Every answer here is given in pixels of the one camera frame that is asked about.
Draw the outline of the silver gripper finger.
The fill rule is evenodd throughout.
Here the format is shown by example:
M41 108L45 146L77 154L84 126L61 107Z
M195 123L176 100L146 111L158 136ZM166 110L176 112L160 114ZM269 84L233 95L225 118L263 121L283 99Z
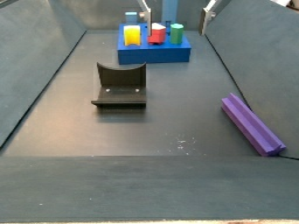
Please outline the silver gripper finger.
M199 33L203 35L205 33L205 28L211 19L216 16L215 9L217 8L221 0L209 0L205 7L201 8L200 12L200 26Z
M146 5L145 0L136 0L138 3L138 6L141 8L140 16L144 18L146 22L146 36L152 36L152 10Z

